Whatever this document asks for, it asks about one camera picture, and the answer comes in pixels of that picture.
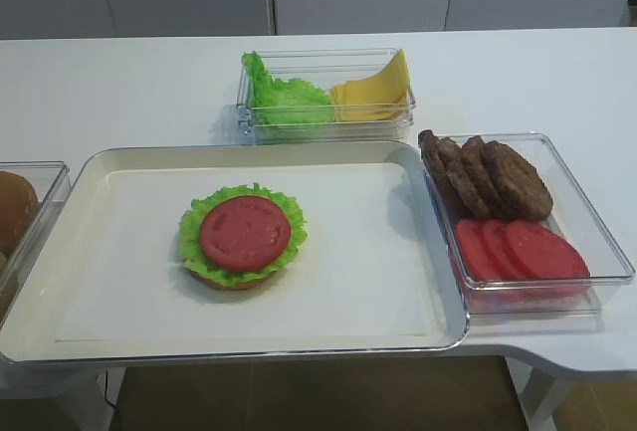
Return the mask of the tomato slice rear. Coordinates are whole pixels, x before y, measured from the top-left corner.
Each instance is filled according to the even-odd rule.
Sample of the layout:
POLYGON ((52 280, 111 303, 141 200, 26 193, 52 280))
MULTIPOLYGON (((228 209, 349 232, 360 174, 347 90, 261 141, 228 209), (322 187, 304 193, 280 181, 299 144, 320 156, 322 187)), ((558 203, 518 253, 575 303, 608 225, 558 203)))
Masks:
POLYGON ((489 282, 504 278, 484 243, 481 222, 461 219, 456 224, 455 233, 468 273, 475 281, 489 282))

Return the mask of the yellow cheese slices stack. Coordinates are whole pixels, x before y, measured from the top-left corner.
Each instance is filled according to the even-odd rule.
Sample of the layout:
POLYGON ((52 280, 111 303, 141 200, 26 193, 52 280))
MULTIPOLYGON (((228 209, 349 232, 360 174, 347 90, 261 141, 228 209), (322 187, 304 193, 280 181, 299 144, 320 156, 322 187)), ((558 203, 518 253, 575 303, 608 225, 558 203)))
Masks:
POLYGON ((400 49, 380 72, 336 85, 329 96, 338 121, 365 122, 401 115, 409 104, 409 90, 407 60, 400 49))

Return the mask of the tomato slice on burger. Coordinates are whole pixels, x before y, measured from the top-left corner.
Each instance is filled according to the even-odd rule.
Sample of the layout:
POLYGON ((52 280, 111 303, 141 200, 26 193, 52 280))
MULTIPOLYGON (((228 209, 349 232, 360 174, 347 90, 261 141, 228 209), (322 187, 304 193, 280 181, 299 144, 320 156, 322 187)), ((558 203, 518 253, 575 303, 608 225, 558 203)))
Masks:
POLYGON ((292 225, 270 199, 243 195, 213 207, 199 229, 204 255, 231 272, 252 272, 272 264, 287 248, 292 225))

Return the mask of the plain bun in container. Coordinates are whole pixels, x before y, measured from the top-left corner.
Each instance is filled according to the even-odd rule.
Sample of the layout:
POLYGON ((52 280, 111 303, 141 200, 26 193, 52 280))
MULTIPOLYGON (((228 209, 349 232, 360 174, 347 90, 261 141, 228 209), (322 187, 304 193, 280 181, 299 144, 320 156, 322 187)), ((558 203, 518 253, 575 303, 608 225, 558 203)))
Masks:
POLYGON ((36 214, 38 197, 26 178, 12 172, 1 172, 0 186, 1 252, 9 256, 36 214))

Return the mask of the brown patty front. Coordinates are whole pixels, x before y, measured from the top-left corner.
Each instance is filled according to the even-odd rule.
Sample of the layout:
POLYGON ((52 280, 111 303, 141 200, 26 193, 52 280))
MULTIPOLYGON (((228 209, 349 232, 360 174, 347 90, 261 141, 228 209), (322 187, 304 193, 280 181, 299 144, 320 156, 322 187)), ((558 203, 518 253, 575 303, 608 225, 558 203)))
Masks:
POLYGON ((522 220, 541 222, 549 217, 552 196, 530 162, 495 140, 484 145, 481 155, 496 190, 522 220))

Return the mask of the lettuce leaf on bun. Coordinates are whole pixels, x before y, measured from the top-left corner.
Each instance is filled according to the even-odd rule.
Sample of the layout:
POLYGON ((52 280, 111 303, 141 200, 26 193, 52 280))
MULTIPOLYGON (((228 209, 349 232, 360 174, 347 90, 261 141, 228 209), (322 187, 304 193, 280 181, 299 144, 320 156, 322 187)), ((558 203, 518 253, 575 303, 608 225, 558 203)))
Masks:
POLYGON ((308 237, 304 212, 296 198, 275 192, 258 183, 223 187, 204 199, 194 199, 183 214, 179 230, 179 255, 193 277, 223 291, 245 291, 257 287, 289 264, 308 237), (255 195, 275 202, 292 225, 292 237, 285 251, 270 265, 252 272, 231 272, 208 259, 199 245, 199 229, 206 214, 234 197, 255 195))

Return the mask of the green lettuce leaves in container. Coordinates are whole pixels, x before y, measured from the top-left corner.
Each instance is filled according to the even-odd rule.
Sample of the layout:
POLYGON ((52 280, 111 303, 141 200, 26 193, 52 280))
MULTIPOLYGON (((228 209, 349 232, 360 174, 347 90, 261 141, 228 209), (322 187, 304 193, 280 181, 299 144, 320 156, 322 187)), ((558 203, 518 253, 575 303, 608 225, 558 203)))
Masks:
POLYGON ((324 90, 299 78, 272 76, 256 52, 244 53, 242 64, 251 81, 249 105, 259 124, 319 124, 334 121, 332 103, 324 90))

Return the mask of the clear bun container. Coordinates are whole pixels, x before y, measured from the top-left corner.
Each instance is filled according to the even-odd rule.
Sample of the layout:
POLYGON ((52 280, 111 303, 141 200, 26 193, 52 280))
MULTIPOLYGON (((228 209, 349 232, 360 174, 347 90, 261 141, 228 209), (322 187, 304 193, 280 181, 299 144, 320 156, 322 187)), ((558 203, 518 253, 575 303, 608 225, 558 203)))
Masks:
POLYGON ((71 183, 62 161, 3 162, 1 172, 26 178, 38 197, 36 214, 15 250, 1 252, 1 316, 6 317, 64 207, 71 183))

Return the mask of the brown patty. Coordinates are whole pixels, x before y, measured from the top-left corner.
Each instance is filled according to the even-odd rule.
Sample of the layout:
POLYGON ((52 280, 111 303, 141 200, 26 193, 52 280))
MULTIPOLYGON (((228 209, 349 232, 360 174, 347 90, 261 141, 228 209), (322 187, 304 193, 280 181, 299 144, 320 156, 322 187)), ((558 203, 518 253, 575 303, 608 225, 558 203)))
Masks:
POLYGON ((530 162, 495 140, 484 145, 481 155, 496 190, 522 220, 541 222, 549 217, 552 196, 530 162))
POLYGON ((447 177, 464 206, 478 220, 491 219, 490 208, 464 167, 460 146, 451 138, 445 137, 438 140, 436 147, 447 177))
POLYGON ((450 212, 457 217, 464 217, 466 208, 447 176, 445 165, 437 149, 437 143, 438 137, 431 129, 424 129, 419 132, 418 145, 421 151, 421 158, 439 194, 450 212))
POLYGON ((505 203, 496 190, 482 160, 484 146, 485 143, 479 135, 470 137, 461 147, 461 160, 465 171, 492 215, 505 218, 507 212, 505 203))

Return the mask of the clear lettuce cheese container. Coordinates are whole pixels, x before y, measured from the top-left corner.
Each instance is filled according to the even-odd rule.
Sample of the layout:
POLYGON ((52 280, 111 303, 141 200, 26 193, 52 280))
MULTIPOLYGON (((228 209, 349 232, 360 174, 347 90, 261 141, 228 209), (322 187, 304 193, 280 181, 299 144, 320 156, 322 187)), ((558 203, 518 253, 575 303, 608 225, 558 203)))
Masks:
POLYGON ((415 98, 401 49, 249 51, 236 111, 255 144, 403 140, 415 98))

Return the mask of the white paper liner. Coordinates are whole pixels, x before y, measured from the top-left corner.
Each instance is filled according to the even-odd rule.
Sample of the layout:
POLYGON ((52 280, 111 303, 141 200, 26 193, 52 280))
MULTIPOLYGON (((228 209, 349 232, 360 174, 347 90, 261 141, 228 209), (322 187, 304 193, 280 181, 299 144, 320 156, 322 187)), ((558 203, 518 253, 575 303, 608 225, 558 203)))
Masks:
POLYGON ((96 245, 62 321, 63 340, 423 333, 424 264, 411 187, 394 163, 114 172, 88 221, 96 245), (193 199, 258 183, 295 197, 308 238, 260 287, 194 279, 176 235, 193 199))

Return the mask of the brown patty rear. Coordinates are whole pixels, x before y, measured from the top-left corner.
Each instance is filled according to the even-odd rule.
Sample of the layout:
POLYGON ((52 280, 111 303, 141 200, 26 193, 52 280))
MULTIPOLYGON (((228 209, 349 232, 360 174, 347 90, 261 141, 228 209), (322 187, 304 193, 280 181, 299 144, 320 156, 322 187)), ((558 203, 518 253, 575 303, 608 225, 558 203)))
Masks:
POLYGON ((457 217, 464 217, 466 208, 447 176, 445 165, 437 149, 437 143, 438 137, 431 129, 424 129, 419 132, 418 145, 421 151, 421 158, 439 194, 450 212, 457 217))

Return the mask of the tomato slice middle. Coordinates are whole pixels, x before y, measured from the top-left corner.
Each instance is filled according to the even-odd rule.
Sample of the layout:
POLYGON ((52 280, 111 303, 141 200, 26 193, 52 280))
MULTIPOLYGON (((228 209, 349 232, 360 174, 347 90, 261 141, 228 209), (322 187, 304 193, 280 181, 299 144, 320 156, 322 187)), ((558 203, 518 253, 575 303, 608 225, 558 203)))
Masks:
POLYGON ((505 240, 506 223, 489 220, 483 224, 482 240, 495 269, 504 280, 523 280, 527 276, 510 258, 505 240))

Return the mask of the tomato slice front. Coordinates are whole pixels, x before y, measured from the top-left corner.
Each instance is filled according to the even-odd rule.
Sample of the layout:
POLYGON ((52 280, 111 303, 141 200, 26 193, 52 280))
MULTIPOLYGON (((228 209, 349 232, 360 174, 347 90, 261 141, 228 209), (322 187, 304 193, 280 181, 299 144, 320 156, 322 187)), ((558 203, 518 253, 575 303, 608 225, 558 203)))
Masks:
POLYGON ((590 276, 581 255, 562 237, 535 222, 513 221, 504 229, 512 263, 534 279, 580 279, 590 276))

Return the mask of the white serving tray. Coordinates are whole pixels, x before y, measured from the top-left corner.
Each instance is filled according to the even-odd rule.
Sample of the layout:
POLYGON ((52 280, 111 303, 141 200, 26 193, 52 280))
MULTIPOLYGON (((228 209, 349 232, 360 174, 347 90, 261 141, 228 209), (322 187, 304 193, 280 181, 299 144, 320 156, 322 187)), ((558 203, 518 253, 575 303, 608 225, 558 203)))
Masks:
POLYGON ((434 352, 469 316, 418 152, 401 142, 118 148, 84 166, 1 326, 22 364, 434 352), (297 198, 308 239, 261 286, 181 265, 195 198, 259 184, 297 198))

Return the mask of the clear patty tomato container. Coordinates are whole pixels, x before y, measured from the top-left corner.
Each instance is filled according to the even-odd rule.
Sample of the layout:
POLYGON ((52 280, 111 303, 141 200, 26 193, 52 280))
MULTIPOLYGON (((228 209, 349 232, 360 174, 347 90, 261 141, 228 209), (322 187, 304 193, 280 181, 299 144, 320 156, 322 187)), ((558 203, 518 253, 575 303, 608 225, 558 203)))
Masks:
MULTIPOLYGON (((461 148, 474 135, 436 136, 438 140, 451 138, 461 148)), ((600 312, 604 303, 620 287, 633 281, 635 271, 550 140, 538 133, 484 134, 480 137, 485 144, 495 140, 510 146, 535 167, 553 199, 549 217, 535 223, 567 241, 583 258, 590 276, 580 279, 542 280, 531 278, 524 273, 527 278, 523 280, 475 281, 468 273, 460 250, 455 233, 456 224, 461 219, 474 219, 481 222, 483 227, 489 220, 499 220, 507 225, 522 219, 504 200, 507 210, 505 218, 492 215, 491 219, 481 221, 466 207, 466 215, 457 217, 447 209, 425 167, 432 197, 441 216, 441 228, 448 244, 451 265, 459 285, 467 296, 470 311, 483 316, 600 312)))

